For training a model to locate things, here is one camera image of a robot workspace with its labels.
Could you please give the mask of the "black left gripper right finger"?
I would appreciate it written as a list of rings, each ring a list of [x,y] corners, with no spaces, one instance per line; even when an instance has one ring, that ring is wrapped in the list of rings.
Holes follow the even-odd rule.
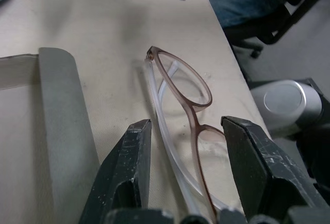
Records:
[[[223,116],[235,185],[248,221],[328,221],[329,205],[257,124]]]

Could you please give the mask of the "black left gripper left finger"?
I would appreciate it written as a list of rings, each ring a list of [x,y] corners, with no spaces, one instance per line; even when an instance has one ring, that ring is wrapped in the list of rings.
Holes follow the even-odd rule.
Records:
[[[129,125],[102,162],[79,223],[103,223],[108,212],[149,202],[152,122]]]

